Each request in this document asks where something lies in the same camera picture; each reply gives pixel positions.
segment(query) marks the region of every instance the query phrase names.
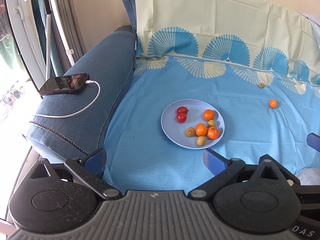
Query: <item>blue cushion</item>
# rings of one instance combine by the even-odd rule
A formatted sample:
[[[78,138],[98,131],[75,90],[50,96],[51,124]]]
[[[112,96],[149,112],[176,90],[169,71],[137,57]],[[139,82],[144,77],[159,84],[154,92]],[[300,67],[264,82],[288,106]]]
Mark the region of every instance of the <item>blue cushion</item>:
[[[137,32],[136,0],[122,0],[122,2],[129,16],[132,30],[134,33],[136,33]]]
[[[84,112],[68,118],[34,116],[24,133],[26,139],[44,157],[53,162],[86,156],[103,146],[110,119],[126,94],[135,65],[135,35],[116,31],[87,52],[66,75],[89,73],[101,93]],[[67,115],[87,106],[97,95],[96,84],[88,84],[78,94],[46,96],[36,113]]]

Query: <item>red tomato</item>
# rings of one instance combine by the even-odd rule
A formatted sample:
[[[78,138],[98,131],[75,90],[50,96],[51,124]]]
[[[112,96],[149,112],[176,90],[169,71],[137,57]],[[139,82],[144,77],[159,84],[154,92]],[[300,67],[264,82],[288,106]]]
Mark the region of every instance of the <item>red tomato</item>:
[[[184,113],[184,114],[188,114],[188,108],[186,108],[185,106],[180,106],[177,109],[177,114],[178,113]]]
[[[178,122],[185,122],[187,120],[187,115],[185,113],[177,114]]]

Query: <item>light blue plate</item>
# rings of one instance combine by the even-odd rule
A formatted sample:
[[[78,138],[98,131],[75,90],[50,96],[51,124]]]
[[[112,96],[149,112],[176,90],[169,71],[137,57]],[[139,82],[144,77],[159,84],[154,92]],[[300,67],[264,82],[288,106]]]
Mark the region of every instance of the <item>light blue plate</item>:
[[[179,123],[176,119],[176,111],[180,106],[185,106],[189,110],[187,120],[184,123]],[[215,140],[210,140],[206,137],[206,144],[204,146],[197,146],[196,140],[198,136],[187,137],[186,130],[188,127],[196,128],[198,123],[207,125],[208,122],[203,119],[203,112],[206,109],[214,111],[214,120],[217,123],[220,136]],[[179,100],[168,105],[161,115],[161,127],[170,140],[187,149],[205,149],[211,147],[220,141],[224,134],[224,121],[221,114],[213,106],[195,99]]]

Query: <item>white cable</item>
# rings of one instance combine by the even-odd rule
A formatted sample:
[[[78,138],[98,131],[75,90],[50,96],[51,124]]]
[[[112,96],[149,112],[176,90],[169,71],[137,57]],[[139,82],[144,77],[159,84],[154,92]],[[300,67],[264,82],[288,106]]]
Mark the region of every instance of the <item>white cable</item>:
[[[50,118],[66,118],[66,117],[71,117],[71,116],[74,116],[74,115],[76,115],[76,114],[79,114],[79,113],[83,112],[84,110],[86,110],[88,107],[90,107],[90,106],[97,100],[98,96],[100,95],[100,91],[101,91],[101,88],[100,88],[100,85],[99,85],[98,82],[93,81],[93,80],[87,80],[85,83],[86,83],[86,84],[96,83],[97,86],[98,86],[98,94],[97,94],[97,96],[96,96],[96,97],[94,98],[94,100],[93,100],[90,104],[88,104],[85,108],[81,109],[81,110],[78,111],[78,112],[75,112],[75,113],[73,113],[73,114],[68,114],[68,115],[58,115],[58,116],[55,116],[55,115],[44,115],[44,114],[33,114],[33,115],[35,115],[35,116],[42,116],[42,117],[50,117]]]

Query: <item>blue gripper pad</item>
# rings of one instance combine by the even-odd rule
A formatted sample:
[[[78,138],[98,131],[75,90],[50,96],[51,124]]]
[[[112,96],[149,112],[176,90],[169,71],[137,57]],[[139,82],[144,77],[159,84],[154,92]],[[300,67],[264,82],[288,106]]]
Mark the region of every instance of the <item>blue gripper pad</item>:
[[[315,133],[310,133],[307,136],[307,143],[310,147],[320,152],[320,136]]]
[[[82,166],[93,175],[103,174],[107,163],[107,153],[103,148],[95,150],[85,158],[81,159]]]
[[[203,153],[203,163],[216,176],[228,167],[230,161],[208,148]]]

